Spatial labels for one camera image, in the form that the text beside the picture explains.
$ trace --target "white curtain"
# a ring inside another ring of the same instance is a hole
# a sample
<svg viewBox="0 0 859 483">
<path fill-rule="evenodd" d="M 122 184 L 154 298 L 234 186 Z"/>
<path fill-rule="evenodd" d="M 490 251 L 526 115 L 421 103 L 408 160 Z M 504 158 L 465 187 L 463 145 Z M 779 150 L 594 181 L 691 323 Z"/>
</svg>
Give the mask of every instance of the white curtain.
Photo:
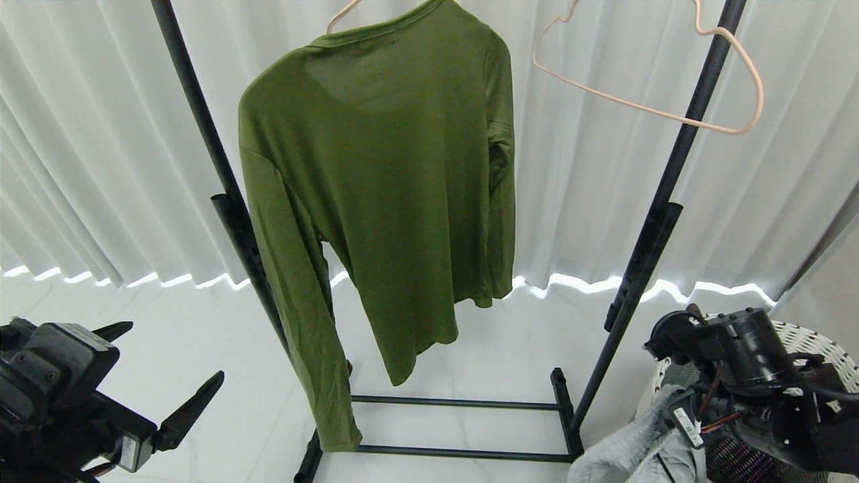
<svg viewBox="0 0 859 483">
<path fill-rule="evenodd" d="M 0 9 L 0 266 L 117 285 L 246 278 L 149 2 Z"/>
</svg>

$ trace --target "gray cloth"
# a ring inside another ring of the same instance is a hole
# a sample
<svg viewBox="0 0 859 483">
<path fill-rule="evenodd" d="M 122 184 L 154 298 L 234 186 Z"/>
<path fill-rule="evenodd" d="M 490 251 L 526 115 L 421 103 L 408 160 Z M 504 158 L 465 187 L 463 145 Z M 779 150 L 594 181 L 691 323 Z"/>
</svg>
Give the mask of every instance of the gray cloth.
<svg viewBox="0 0 859 483">
<path fill-rule="evenodd" d="M 588 448 L 567 474 L 568 483 L 704 483 L 704 451 L 694 450 L 678 430 L 668 431 L 661 412 L 680 386 L 662 388 L 647 412 Z M 662 462 L 671 473 L 669 477 Z"/>
</svg>

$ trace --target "marble floor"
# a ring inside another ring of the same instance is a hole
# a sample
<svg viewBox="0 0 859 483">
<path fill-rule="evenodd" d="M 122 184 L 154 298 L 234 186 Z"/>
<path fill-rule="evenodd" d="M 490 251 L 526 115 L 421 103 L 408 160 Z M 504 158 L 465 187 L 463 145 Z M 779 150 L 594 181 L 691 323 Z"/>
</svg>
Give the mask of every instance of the marble floor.
<svg viewBox="0 0 859 483">
<path fill-rule="evenodd" d="M 393 388 L 357 293 L 346 279 L 334 289 L 338 330 L 355 365 L 355 394 L 553 402 L 549 375 L 560 367 L 574 404 L 606 333 L 614 291 L 583 294 L 553 285 L 523 287 L 491 309 L 457 307 L 460 338 L 417 361 Z M 695 292 L 702 309 L 727 312 L 761 305 L 753 293 Z M 654 322 L 681 307 L 665 292 L 643 303 L 582 428 L 586 445 L 632 415 L 654 362 L 641 349 Z M 133 289 L 0 278 L 0 318 L 76 322 L 96 328 L 134 321 L 117 341 L 122 352 L 101 392 L 160 422 L 217 370 L 226 381 L 185 442 L 156 454 L 137 474 L 115 470 L 104 483 L 275 483 L 292 481 L 314 425 L 301 387 L 250 287 L 191 284 Z M 563 452 L 555 413 L 355 404 L 365 443 L 463 449 Z M 568 466 L 391 455 L 326 455 L 318 483 L 561 483 Z"/>
</svg>

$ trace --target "long-sleeve shirt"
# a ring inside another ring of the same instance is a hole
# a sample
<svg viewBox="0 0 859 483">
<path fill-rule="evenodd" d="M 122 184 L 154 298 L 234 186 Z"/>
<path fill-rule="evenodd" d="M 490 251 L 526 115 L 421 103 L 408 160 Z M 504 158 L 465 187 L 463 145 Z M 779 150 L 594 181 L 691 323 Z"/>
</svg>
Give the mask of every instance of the long-sleeve shirt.
<svg viewBox="0 0 859 483">
<path fill-rule="evenodd" d="M 290 52 L 239 108 L 247 203 L 322 449 L 361 441 L 335 330 L 331 243 L 391 382 L 456 340 L 454 303 L 511 290 L 514 133 L 509 52 L 456 2 Z"/>
</svg>

